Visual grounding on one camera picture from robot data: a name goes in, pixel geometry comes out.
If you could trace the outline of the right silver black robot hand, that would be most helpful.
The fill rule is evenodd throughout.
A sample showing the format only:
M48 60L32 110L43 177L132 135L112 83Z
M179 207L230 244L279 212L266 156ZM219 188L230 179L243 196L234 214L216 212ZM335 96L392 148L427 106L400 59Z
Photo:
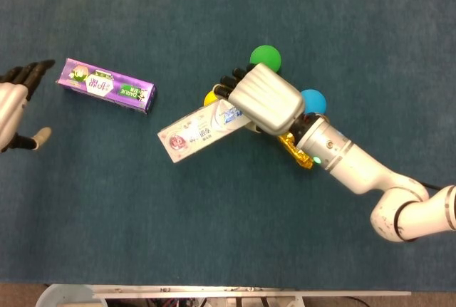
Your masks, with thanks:
M235 68L221 77L213 92L273 136L287 132L304 112L300 91L263 63Z

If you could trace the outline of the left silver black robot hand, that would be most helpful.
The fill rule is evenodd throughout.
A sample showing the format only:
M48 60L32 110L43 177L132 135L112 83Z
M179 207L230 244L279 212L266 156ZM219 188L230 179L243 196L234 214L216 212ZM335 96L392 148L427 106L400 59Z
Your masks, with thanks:
M33 137L18 134L18 127L30 99L53 59L17 66L1 76L1 151L24 149L37 151L51 136L50 127L40 129Z

